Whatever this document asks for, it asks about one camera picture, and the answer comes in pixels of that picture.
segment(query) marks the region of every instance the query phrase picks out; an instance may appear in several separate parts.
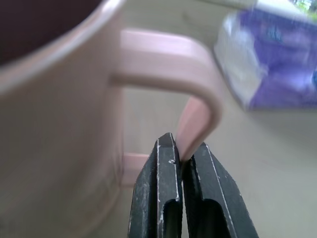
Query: beige table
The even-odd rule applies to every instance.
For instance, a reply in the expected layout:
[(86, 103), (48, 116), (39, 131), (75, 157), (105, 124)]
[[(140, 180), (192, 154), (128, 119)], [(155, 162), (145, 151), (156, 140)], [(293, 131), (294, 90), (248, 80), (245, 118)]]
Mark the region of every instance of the beige table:
[[(175, 132), (187, 98), (126, 90), (126, 150), (150, 153), (159, 136)], [(246, 113), (228, 91), (224, 99), (223, 121), (206, 142), (236, 180), (259, 236), (316, 237), (317, 113)], [(126, 237), (132, 191), (121, 194), (94, 238)], [(186, 221), (183, 227), (187, 238)]]

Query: pink mug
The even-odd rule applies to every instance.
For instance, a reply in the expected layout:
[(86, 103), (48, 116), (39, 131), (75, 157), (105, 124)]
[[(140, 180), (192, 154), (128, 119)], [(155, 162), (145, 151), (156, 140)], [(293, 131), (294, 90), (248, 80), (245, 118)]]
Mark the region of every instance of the pink mug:
[(123, 29), (124, 0), (22, 2), (0, 3), (0, 234), (82, 238), (146, 160), (122, 152), (122, 87), (194, 96), (188, 160), (220, 121), (221, 77), (192, 39)]

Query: purple package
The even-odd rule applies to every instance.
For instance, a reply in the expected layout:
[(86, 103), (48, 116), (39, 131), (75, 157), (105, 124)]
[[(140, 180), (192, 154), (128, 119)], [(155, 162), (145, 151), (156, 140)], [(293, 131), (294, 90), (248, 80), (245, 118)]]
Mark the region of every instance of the purple package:
[[(238, 30), (251, 36), (253, 45), (249, 47), (265, 69), (252, 96), (244, 100), (244, 106), (247, 109), (317, 107), (317, 25), (259, 9), (239, 12), (236, 21)], [(227, 74), (228, 67), (222, 68)]]

